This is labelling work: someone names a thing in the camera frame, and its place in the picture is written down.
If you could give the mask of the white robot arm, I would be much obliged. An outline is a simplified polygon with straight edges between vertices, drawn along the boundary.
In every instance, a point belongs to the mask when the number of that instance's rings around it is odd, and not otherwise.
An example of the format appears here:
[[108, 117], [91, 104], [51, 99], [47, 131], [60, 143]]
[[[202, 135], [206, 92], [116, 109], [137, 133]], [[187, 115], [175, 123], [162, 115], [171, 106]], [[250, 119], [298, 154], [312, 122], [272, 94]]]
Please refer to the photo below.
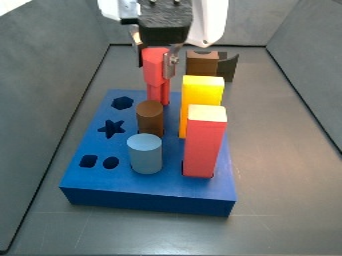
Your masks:
[[141, 48], [168, 46], [163, 77], [175, 75], [178, 52], [184, 43], [200, 48], [223, 36], [230, 0], [96, 0], [101, 15], [129, 26], [141, 63]]

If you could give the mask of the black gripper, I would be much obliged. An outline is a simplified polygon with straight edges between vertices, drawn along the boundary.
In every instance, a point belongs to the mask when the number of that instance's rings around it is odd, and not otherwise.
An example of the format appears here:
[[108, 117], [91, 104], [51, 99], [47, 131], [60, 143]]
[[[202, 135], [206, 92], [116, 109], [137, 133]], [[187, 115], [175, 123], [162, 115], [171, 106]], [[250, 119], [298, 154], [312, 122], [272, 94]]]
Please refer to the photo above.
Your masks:
[[172, 44], [163, 54], [163, 77], [171, 79], [179, 63], [180, 43], [187, 39], [192, 23], [192, 3], [191, 0], [137, 0], [137, 3], [137, 25], [129, 26], [136, 65], [141, 66], [143, 43], [148, 46]]

